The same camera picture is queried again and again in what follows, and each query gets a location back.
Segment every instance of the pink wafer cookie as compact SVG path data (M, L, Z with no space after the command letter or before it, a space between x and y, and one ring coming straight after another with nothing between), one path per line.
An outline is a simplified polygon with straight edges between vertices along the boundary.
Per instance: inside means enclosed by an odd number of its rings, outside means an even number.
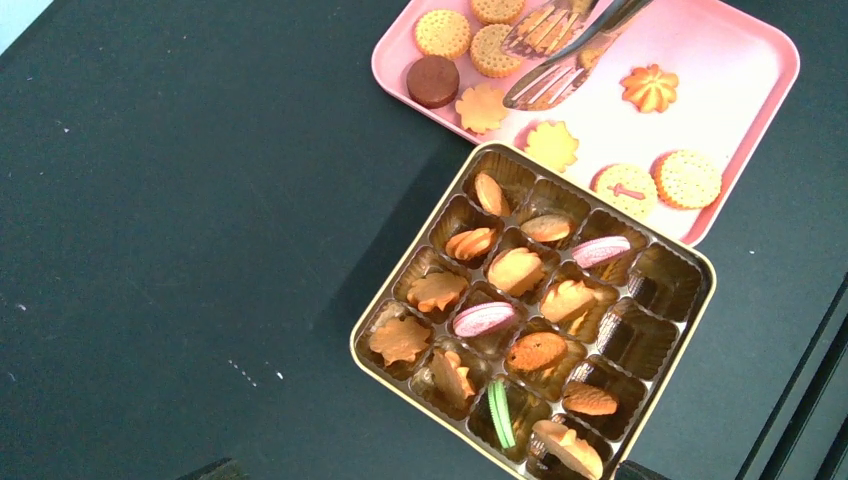
M489 302L464 310L453 320L453 331L460 337L476 337L511 323L515 309L506 302Z
M581 243L571 250L571 256L583 268L593 267L630 250L626 237L602 237Z

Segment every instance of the dark green table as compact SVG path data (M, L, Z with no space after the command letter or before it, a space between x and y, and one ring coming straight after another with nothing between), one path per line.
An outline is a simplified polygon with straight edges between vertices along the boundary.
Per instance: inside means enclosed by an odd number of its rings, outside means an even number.
M371 77L404 3L57 0L0 57L0 478L504 476L348 353L472 148ZM736 474L848 268L848 11L733 3L802 73L632 454L674 479Z

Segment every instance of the biscuit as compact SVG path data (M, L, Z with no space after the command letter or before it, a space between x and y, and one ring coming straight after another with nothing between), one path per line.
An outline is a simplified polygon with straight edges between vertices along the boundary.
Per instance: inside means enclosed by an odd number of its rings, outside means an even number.
M648 68L636 67L621 81L624 87L621 98L642 113L662 113L677 101L679 84L677 75L663 72L656 63Z
M474 386L468 380L468 367L460 366L459 354L437 348L430 361L433 383L454 406L463 408L468 397L474 396Z
M577 161L580 141L574 138L564 122L542 122L527 134L524 152L538 163L559 173Z
M504 292L520 297L545 277L539 254L526 247L504 250L492 260L486 278Z
M586 415L612 415L618 410L618 399L598 387L571 382L565 386L562 407Z
M551 332L536 332L519 338L506 355L512 370L533 372L550 368L568 353L565 339Z
M704 208L721 194L721 172L706 156L691 150L678 150L660 160L654 177L660 197L674 208Z
M450 272L429 273L412 282L406 300L424 313L434 309L445 311L467 287L467 280Z
M638 220L645 219L657 205L657 185L647 171L629 164L602 170L592 186L609 204Z
M491 228L467 230L452 236L445 245L445 253L457 260L471 260L488 252L495 244L497 232Z
M501 128L501 120L509 114L503 106L505 94L488 83L465 89L456 101L456 113L462 128L480 134Z
M540 215L521 224L521 231L537 242L556 242L571 234L571 219L556 214Z
M459 12L433 10L415 25L415 45L424 55L456 60L471 45L471 24Z
M368 339L368 348L383 356L388 367L395 362L412 363L427 349L430 330L415 321L415 317L392 318Z
M471 40L471 64L483 75L491 78L508 77L521 67L521 59L501 51L509 25L494 24L483 27Z
M480 172L474 177L474 192L483 210L499 217L512 215L501 186L488 174Z

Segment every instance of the pink plastic tray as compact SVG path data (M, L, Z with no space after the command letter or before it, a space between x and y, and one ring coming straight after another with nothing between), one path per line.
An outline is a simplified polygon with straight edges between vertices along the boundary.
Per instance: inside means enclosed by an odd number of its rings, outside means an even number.
M544 0L527 0L523 14ZM591 22L610 0L601 0ZM413 40L423 14L448 8L465 14L472 33L480 23L470 0L412 0L377 43L371 68L392 96L453 132L478 144L500 140L524 147L527 127L544 120L565 121L580 140L577 163L564 177L588 187L602 168L631 163L649 169L663 153L701 151L724 171L719 199L703 210L675 210L660 203L645 224L683 243L696 245L709 231L751 154L774 118L800 67L798 50L781 31L718 0L655 0L607 51L570 98L546 112L510 111L499 130L474 135L458 126L453 104L427 110L406 91L406 69L421 57ZM500 80L474 69L466 53L457 60L460 92L489 82L508 90L541 61L525 61ZM678 100L662 114L641 114L621 99L619 81L635 66L657 63L680 77Z

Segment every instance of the gold cookie tin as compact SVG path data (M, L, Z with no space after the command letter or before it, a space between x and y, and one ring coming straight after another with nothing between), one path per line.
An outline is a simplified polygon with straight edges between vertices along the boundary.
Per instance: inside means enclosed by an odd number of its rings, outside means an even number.
M509 217L483 211L474 193L480 172L503 188L512 207ZM553 244L540 244L519 226L538 215L571 217L578 228ZM484 258L458 262L444 253L454 234L478 227L498 232L496 245ZM622 235L632 249L613 262L584 270L570 249L582 242ZM545 279L536 289L514 298L486 281L488 263L501 251L527 247L544 262ZM446 312L422 313L406 301L412 281L434 271L465 277L469 287ZM580 280L608 293L587 313L579 328L552 324L539 312L548 288L564 279ZM524 153L500 143L485 143L471 152L433 213L383 283L353 328L350 349L368 375L442 424L474 449L516 478L581 479L534 438L533 424L551 419L576 429L604 461L603 479L612 479L648 420L665 385L715 291L712 264L700 253L644 226L533 162ZM450 327L464 309L490 302L511 303L519 314L512 327L476 338L459 338ZM385 368L382 357L368 348L372 333L391 318L413 316L431 332L429 348L415 362L395 362ZM520 336L551 331L566 338L568 355L547 375L518 374L504 365L504 356ZM429 362L433 348L459 354L469 367L476 395L467 408L453 406L433 383ZM505 380L516 446L501 448L492 423L486 388L496 377ZM616 413L592 417L565 411L565 385L585 381L614 393Z

